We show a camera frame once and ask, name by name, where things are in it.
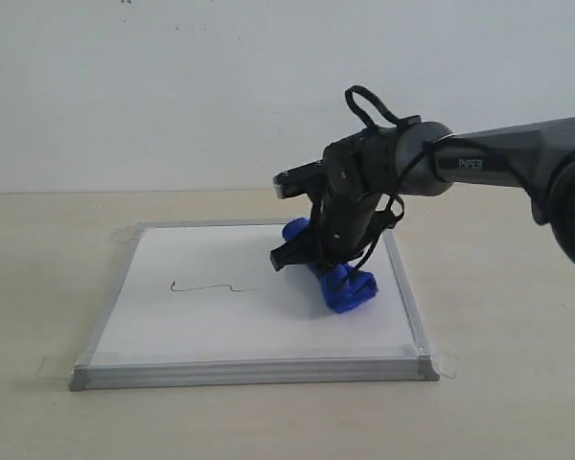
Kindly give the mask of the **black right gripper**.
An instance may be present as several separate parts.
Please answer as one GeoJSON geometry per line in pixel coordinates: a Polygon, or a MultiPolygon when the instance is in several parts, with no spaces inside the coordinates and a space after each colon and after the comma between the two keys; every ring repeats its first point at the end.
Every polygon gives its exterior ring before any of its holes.
{"type": "Polygon", "coordinates": [[[349,136],[325,147],[327,186],[312,221],[315,240],[298,234],[272,249],[275,271],[345,264],[362,253],[379,231],[372,220],[380,198],[397,192],[397,145],[395,136],[349,136]]]}

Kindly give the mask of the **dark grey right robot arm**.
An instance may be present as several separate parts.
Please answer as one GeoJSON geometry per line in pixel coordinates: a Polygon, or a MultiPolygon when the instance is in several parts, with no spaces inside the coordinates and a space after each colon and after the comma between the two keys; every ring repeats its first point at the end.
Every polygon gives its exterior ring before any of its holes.
{"type": "Polygon", "coordinates": [[[273,183],[279,198],[304,195],[311,204],[308,225],[271,251],[278,270],[362,265],[403,218],[380,207],[382,198],[439,196],[457,183],[521,189],[534,222],[550,227],[575,265],[575,117],[465,134],[417,117],[368,126],[273,183]]]}

